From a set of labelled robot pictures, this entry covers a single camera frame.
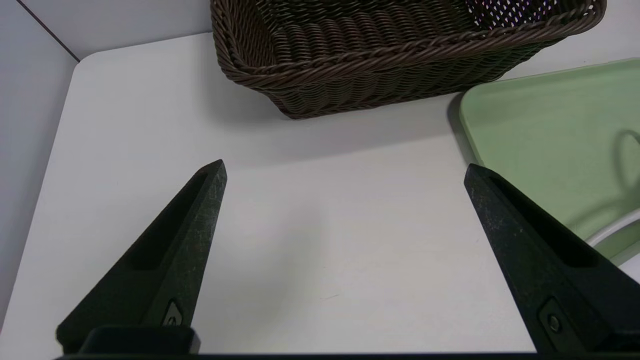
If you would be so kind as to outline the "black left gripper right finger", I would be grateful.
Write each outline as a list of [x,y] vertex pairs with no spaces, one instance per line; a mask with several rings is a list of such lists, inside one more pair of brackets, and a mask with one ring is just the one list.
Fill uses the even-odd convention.
[[498,173],[464,187],[538,353],[639,353],[638,282]]

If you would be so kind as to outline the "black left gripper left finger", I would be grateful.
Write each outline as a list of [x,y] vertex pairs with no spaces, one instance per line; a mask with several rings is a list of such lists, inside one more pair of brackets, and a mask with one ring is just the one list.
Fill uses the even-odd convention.
[[64,354],[196,354],[195,308],[227,184],[201,167],[55,331]]

